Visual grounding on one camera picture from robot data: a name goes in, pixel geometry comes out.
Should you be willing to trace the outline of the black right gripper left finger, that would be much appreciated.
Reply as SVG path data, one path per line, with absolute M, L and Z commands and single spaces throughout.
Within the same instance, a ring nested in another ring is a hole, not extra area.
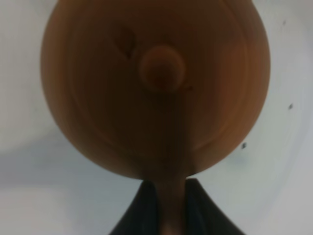
M 129 208 L 111 231 L 112 235 L 165 235 L 166 221 L 161 215 L 161 200 L 166 184 L 141 183 Z

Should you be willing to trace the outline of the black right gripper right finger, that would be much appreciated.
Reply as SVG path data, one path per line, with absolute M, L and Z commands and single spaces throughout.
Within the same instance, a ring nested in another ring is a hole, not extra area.
M 187 235 L 244 234 L 212 201 L 197 179 L 187 179 L 185 189 Z

